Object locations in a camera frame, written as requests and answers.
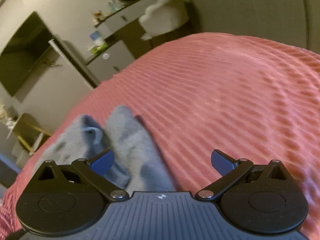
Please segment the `grey sweatpants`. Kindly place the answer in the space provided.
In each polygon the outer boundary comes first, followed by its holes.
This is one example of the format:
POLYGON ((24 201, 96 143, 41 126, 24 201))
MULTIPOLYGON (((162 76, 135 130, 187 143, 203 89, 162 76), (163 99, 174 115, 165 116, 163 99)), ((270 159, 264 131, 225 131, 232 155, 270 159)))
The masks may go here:
POLYGON ((34 170, 49 159, 58 165, 91 159, 112 149, 114 163, 104 178, 129 194, 174 191, 174 181, 151 135, 126 106, 116 107, 102 128, 91 116, 78 116, 39 157, 34 170))

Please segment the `yellow leg side table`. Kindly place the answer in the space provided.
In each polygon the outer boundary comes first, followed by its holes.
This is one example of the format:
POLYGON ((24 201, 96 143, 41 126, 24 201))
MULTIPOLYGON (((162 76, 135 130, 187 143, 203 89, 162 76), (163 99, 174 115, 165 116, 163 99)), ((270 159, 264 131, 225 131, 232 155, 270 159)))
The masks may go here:
POLYGON ((52 133, 41 128, 37 120, 30 114, 23 113, 9 128, 7 140, 13 135, 32 156, 52 136, 52 133))

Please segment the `pink ribbed bedspread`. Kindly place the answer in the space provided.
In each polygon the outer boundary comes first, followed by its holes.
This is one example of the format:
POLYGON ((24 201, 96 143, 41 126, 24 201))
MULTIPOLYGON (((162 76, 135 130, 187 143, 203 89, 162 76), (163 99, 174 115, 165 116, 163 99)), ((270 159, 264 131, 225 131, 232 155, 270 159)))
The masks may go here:
POLYGON ((78 116, 104 126, 119 105, 141 117, 184 191, 218 178, 210 164, 214 149, 257 164, 281 160, 309 203, 302 232, 319 239, 319 55, 223 33, 158 46, 74 106, 7 189, 1 239, 21 228, 16 202, 43 150, 78 116))

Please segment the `grey drawer cabinet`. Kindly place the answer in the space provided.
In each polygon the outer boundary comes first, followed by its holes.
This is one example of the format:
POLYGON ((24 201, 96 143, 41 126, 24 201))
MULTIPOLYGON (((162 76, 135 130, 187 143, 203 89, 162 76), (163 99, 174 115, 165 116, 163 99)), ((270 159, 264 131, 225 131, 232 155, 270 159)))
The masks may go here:
POLYGON ((89 76, 96 85, 112 78, 135 61, 131 51, 116 35, 109 36, 105 42, 106 46, 86 62, 89 76))

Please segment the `white tub on cabinet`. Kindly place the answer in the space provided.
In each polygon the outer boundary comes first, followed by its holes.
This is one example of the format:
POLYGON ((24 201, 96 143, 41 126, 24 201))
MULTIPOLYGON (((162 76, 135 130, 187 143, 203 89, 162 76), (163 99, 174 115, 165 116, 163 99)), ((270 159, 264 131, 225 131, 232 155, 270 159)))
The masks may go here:
POLYGON ((95 46, 103 46, 105 44, 105 40, 101 36, 101 33, 99 31, 95 31, 89 35, 90 39, 94 43, 95 46))

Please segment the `grey vanity desk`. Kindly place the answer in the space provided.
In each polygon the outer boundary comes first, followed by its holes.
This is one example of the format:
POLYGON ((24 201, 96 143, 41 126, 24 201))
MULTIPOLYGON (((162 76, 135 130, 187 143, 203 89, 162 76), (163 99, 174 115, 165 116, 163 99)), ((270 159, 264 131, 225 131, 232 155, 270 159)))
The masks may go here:
POLYGON ((144 15, 148 6, 156 2, 157 0, 126 1, 120 10, 106 16, 95 27, 104 39, 114 38, 123 41, 137 59, 152 49, 148 41, 142 40, 145 31, 138 19, 144 15))

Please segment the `grey fluffy vanity chair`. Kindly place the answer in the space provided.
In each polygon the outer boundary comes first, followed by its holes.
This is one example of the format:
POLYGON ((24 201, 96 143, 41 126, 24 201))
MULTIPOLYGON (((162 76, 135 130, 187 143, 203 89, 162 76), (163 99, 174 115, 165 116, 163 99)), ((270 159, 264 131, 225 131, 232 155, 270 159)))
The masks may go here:
POLYGON ((142 40, 151 40, 179 29, 189 21, 184 0, 157 0, 138 19, 145 33, 142 40))

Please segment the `dark wall television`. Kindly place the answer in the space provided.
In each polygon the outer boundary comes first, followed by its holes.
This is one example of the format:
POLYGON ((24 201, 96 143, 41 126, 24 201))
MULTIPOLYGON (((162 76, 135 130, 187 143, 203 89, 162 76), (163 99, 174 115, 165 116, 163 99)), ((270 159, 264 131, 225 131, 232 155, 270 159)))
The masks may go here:
POLYGON ((14 33, 1 52, 1 85, 15 96, 41 57, 51 47, 52 33, 33 12, 14 33))

